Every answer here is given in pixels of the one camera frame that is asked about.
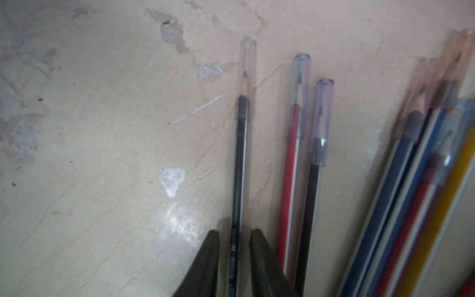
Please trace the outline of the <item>black striped pencil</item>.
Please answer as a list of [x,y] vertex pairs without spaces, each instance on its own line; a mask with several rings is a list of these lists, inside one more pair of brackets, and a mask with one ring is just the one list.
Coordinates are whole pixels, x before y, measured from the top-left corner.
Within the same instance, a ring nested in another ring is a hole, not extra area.
[[246,182],[247,135],[255,70],[256,43],[244,37],[240,44],[236,96],[236,148],[231,212],[230,252],[226,277],[226,296],[236,297],[239,291],[239,269],[243,204]]
[[320,189],[321,169],[325,167],[329,127],[332,112],[334,81],[320,79],[315,84],[308,153],[308,182],[304,206],[303,226],[299,245],[298,263],[294,282],[295,292],[305,297],[308,279],[313,231]]

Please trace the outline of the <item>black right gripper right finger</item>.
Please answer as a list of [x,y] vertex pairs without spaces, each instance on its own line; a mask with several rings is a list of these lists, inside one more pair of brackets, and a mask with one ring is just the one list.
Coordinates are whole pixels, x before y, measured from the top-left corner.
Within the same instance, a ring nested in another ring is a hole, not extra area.
[[252,296],[297,297],[261,229],[251,230],[249,248]]

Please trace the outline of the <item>red striped pencil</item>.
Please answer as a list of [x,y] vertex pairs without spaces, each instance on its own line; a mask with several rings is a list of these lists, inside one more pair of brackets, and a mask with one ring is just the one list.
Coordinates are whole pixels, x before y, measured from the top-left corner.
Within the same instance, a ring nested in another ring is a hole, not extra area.
[[286,155],[283,173],[282,197],[278,225],[276,257],[284,276],[289,274],[293,206],[296,197],[296,179],[299,150],[304,138],[306,106],[309,98],[311,57],[299,53],[293,59],[289,88],[289,111],[286,127]]

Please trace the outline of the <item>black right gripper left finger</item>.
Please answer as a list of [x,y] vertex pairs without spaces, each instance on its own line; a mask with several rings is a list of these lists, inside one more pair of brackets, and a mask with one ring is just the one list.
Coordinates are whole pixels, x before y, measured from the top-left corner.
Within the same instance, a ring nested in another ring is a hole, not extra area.
[[219,252],[219,232],[210,230],[173,297],[215,297]]

